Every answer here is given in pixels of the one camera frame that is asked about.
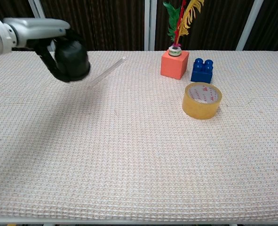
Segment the orange block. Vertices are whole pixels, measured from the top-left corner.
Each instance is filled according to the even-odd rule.
[[[161,75],[181,79],[187,70],[189,52],[183,51],[179,56],[170,56],[167,50],[162,56]]]

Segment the table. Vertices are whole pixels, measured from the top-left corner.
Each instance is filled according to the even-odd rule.
[[[190,51],[180,81],[163,53],[89,52],[72,83],[0,56],[0,222],[278,223],[278,52]],[[198,57],[222,92],[205,121],[182,110]]]

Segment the blue lego brick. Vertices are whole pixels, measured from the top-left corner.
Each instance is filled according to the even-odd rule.
[[[203,59],[197,58],[193,64],[191,81],[211,83],[213,75],[213,61],[206,60],[203,64]]]

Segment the clear adhesive tape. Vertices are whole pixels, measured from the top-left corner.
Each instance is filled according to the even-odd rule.
[[[195,119],[210,119],[215,114],[222,100],[222,93],[215,86],[195,82],[185,89],[183,110]]]

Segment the packing tape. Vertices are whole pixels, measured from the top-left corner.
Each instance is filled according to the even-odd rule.
[[[222,93],[215,86],[195,82],[185,89],[183,110],[195,119],[210,119],[215,114],[222,100]]]

